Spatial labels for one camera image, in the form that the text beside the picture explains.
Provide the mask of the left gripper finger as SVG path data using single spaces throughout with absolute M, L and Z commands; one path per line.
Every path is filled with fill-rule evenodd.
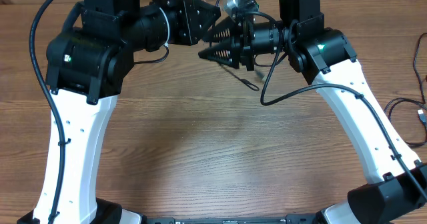
M 196 17 L 196 20 L 197 20 L 197 26 L 196 26 L 195 42 L 198 43 L 200 40 L 203 39 L 203 37 L 209 31 L 210 27 L 216 22 L 217 16 L 216 15 L 210 15 L 210 16 L 198 15 Z
M 193 0 L 193 3 L 196 9 L 196 17 L 200 23 L 215 22 L 220 18 L 221 10 L 219 7 L 202 0 Z

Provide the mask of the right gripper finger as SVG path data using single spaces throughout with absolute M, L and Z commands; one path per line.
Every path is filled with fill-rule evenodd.
M 230 42 L 218 43 L 198 53 L 199 58 L 215 61 L 221 65 L 240 68 L 240 48 Z
M 208 43 L 235 42 L 236 22 L 231 17 L 226 17 L 219 23 L 214 23 L 203 36 L 203 41 Z

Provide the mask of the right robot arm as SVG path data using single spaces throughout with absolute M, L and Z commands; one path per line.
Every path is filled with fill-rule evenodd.
M 202 59 L 253 70 L 258 55 L 288 59 L 307 90 L 319 93 L 348 135 L 366 183 L 317 213 L 289 214 L 284 223 L 391 223 L 426 204 L 426 164 L 406 144 L 366 82 L 346 36 L 324 25 L 320 0 L 279 0 L 280 19 L 260 14 L 255 0 L 217 0 L 227 17 L 206 35 Z

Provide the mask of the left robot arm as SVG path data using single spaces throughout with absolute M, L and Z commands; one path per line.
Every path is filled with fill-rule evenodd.
M 96 195 L 107 124 L 137 51 L 195 45 L 219 19 L 202 0 L 82 0 L 47 47 L 36 78 L 51 108 L 51 136 L 42 192 L 21 223 L 133 223 L 140 213 Z

